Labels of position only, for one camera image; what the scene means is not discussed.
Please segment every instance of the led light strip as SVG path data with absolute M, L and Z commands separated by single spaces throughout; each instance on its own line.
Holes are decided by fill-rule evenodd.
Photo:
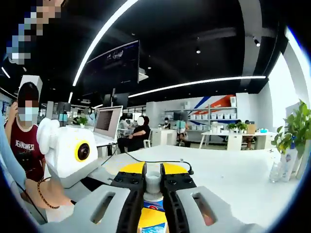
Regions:
M 241 79 L 265 79 L 266 76 L 245 76 L 245 77 L 229 77 L 229 78 L 218 78 L 218 79 L 207 79 L 207 80 L 201 80 L 201 81 L 195 81 L 195 82 L 189 82 L 189 83 L 182 83 L 182 84 L 177 84 L 173 86 L 166 86 L 166 87 L 161 87 L 158 89 L 150 90 L 150 91 L 145 91 L 137 94 L 130 95 L 128 98 L 136 97 L 136 96 L 141 96 L 157 91 L 163 91 L 167 89 L 172 89 L 176 87 L 181 87 L 181 86 L 189 86 L 189 85 L 195 85 L 195 84 L 201 84 L 201 83 L 212 83 L 212 82 L 220 82 L 220 81 L 229 81 L 229 80 L 241 80 Z
M 1 89 L 2 91 L 4 91 L 4 92 L 8 93 L 9 95 L 13 96 L 14 98 L 17 98 L 17 96 L 12 95 L 11 93 L 9 93 L 9 92 L 7 92 L 6 90 L 4 90 L 3 88 L 0 87 L 0 89 Z
M 5 75 L 10 79 L 10 75 L 5 71 L 5 69 L 3 67 L 1 67 L 2 71 L 5 73 Z
M 95 106 L 94 108 L 99 108 L 99 107 L 102 107 L 102 106 L 103 106 L 103 104 L 100 104 L 100 105 Z
M 124 13 L 126 12 L 132 5 L 134 5 L 138 0 L 127 0 L 125 4 L 123 4 L 114 14 L 113 16 L 104 24 L 104 26 L 102 27 L 102 29 L 98 32 L 97 36 L 95 37 L 95 39 L 93 40 L 93 42 L 91 43 L 90 47 L 88 48 L 88 50 L 86 51 L 86 54 L 80 64 L 80 67 L 78 69 L 78 72 L 76 74 L 76 77 L 74 78 L 73 84 L 72 86 L 76 86 L 78 79 L 81 75 L 81 72 L 88 60 L 88 58 L 90 57 L 90 55 L 92 54 L 93 50 L 95 49 L 96 45 L 98 44 L 98 42 L 100 41 L 100 39 L 103 37 L 103 35 L 108 31 L 108 29 L 111 27 L 111 25 Z
M 70 92 L 68 103 L 70 103 L 73 92 Z

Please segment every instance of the laptop screen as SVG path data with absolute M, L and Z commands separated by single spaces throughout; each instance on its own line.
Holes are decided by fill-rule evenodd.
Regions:
M 99 110 L 96 117 L 94 132 L 116 140 L 121 114 L 122 106 L 107 107 Z

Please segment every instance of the black hair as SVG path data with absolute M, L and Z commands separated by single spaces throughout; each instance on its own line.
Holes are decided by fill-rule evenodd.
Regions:
M 144 125 L 148 125 L 149 124 L 149 118 L 147 116 L 142 116 L 144 118 Z
M 24 83 L 17 96 L 17 102 L 19 107 L 25 107 L 26 100 L 36 100 L 39 102 L 39 91 L 35 84 L 32 82 Z

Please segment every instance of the camera lens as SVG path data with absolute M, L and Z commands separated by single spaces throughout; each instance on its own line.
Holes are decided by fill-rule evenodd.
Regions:
M 87 143 L 83 143 L 78 149 L 78 158 L 83 161 L 88 158 L 89 146 Z

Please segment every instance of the hand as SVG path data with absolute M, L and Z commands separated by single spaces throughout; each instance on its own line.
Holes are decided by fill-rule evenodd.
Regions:
M 14 102 L 12 104 L 12 106 L 10 107 L 8 123 L 13 124 L 17 112 L 18 112 L 18 110 L 17 110 L 17 102 Z

